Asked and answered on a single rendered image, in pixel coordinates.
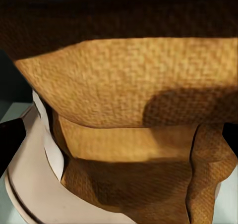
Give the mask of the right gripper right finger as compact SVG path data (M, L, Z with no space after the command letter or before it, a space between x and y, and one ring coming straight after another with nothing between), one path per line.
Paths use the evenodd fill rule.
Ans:
M238 158L238 124L224 123L222 135Z

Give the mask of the microwave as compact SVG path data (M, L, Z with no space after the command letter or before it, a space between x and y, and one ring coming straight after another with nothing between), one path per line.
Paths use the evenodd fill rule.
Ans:
M0 178L0 224L138 224L84 201L59 182L46 158L46 128L32 87L0 46L0 123L17 118L26 137ZM238 224L238 164L217 184L212 224Z

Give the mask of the popcorn bag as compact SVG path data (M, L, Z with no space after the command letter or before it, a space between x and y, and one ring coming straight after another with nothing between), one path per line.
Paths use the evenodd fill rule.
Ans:
M212 224L238 164L238 0L0 0L52 172L138 224Z

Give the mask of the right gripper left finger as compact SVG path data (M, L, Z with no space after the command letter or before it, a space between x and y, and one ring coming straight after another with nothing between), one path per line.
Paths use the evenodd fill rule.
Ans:
M17 118L0 123L0 178L25 137L23 119Z

